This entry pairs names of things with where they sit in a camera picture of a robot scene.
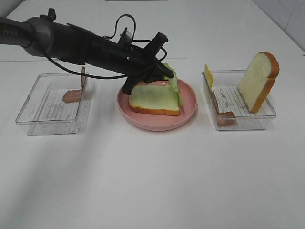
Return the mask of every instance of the bread slice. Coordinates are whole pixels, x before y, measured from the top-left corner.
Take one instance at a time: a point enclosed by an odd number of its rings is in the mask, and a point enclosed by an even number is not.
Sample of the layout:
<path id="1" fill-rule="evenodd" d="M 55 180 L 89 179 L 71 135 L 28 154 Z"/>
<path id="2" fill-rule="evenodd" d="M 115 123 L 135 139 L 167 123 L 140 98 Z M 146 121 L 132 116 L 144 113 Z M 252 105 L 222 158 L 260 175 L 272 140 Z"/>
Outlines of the bread slice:
<path id="1" fill-rule="evenodd" d="M 180 114 L 177 92 L 170 85 L 137 85 L 129 96 L 129 106 L 134 112 L 151 115 Z"/>
<path id="2" fill-rule="evenodd" d="M 253 58 L 244 78 L 238 84 L 238 90 L 250 112 L 259 111 L 275 83 L 279 70 L 279 64 L 271 53 L 260 52 Z"/>

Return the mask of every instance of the white tabletop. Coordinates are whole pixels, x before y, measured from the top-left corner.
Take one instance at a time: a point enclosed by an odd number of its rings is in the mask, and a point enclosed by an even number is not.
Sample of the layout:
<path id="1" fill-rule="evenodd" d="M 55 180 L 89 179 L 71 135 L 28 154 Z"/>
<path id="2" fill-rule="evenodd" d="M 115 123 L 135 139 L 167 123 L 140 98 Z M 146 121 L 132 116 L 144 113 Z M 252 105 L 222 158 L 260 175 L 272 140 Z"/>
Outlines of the white tabletop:
<path id="1" fill-rule="evenodd" d="M 134 127 L 116 104 L 124 81 L 90 80 L 85 131 L 36 137 L 14 120 L 37 75 L 57 69 L 1 63 L 0 228 L 302 228 L 305 109 L 297 101 L 305 79 L 303 60 L 288 59 L 278 58 L 269 96 L 278 116 L 264 131 L 216 131 L 201 88 L 207 60 L 168 59 L 198 97 L 184 126 Z M 240 69 L 249 61 L 208 64 Z"/>
<path id="2" fill-rule="evenodd" d="M 152 39 L 164 33 L 168 57 L 238 58 L 261 51 L 274 55 L 303 55 L 304 52 L 251 0 L 24 1 L 8 18 L 26 21 L 55 8 L 56 22 L 72 23 L 103 36 L 112 35 L 116 19 L 133 15 L 135 39 Z M 132 21 L 124 18 L 118 36 Z M 45 60 L 28 55 L 21 47 L 0 45 L 0 61 Z"/>

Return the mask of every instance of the lettuce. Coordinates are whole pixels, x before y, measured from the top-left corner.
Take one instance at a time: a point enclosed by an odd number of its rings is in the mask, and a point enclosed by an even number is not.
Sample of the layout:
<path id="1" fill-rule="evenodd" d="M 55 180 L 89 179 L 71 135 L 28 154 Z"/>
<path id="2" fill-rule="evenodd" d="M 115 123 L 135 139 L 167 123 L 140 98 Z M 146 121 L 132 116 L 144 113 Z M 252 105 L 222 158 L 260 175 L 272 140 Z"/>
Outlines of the lettuce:
<path id="1" fill-rule="evenodd" d="M 177 75 L 176 75 L 176 72 L 173 68 L 171 68 L 169 66 L 169 64 L 167 63 L 164 63 L 164 66 L 167 67 L 168 69 L 172 70 L 173 74 L 174 74 L 174 77 L 173 78 L 169 78 L 167 76 L 164 76 L 163 79 L 164 80 L 167 80 L 169 85 L 175 90 L 175 92 L 177 93 L 178 95 L 178 103 L 179 103 L 179 106 L 183 106 L 183 100 L 182 100 L 182 97 L 181 97 L 181 94 L 180 94 L 180 90 L 179 90 L 179 85 L 178 85 L 178 78 L 177 78 Z"/>

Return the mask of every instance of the robotic arm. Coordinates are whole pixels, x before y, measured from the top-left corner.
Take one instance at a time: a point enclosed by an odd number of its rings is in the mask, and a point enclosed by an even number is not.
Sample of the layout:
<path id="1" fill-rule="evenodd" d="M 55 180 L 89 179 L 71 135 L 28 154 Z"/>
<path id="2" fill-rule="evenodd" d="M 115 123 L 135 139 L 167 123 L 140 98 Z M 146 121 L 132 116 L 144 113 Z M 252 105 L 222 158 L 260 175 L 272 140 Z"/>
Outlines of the robotic arm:
<path id="1" fill-rule="evenodd" d="M 162 33 L 141 48 L 132 45 L 133 36 L 127 32 L 127 28 L 119 41 L 114 43 L 109 40 L 112 37 L 100 37 L 76 25 L 56 23 L 55 19 L 55 10 L 51 8 L 47 16 L 33 17 L 25 22 L 0 17 L 0 43 L 22 46 L 30 55 L 45 56 L 50 61 L 57 58 L 122 73 L 124 75 L 118 77 L 87 76 L 101 79 L 127 77 L 123 86 L 125 94 L 131 94 L 132 88 L 140 81 L 151 83 L 163 80 L 164 76 L 174 77 L 173 72 L 156 58 L 162 45 L 168 42 Z"/>

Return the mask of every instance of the plastic tray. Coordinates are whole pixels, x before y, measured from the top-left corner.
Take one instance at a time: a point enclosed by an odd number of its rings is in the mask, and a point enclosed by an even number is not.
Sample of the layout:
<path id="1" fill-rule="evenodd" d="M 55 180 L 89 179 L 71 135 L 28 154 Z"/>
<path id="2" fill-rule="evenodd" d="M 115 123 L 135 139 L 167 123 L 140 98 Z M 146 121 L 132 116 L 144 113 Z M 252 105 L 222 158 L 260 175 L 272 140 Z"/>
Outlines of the plastic tray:
<path id="1" fill-rule="evenodd" d="M 85 127 L 91 104 L 86 81 L 79 102 L 65 103 L 68 90 L 81 89 L 81 77 L 69 73 L 40 74 L 16 118 L 27 135 L 73 134 Z"/>
<path id="2" fill-rule="evenodd" d="M 217 104 L 209 90 L 204 73 L 202 73 L 203 92 L 217 130 L 263 130 L 269 126 L 272 119 L 276 118 L 276 112 L 268 99 L 257 113 L 249 112 L 237 88 L 244 77 L 245 70 L 211 72 L 214 76 L 212 91 L 215 92 L 219 112 L 217 112 Z M 219 115 L 229 111 L 232 111 L 235 117 Z"/>

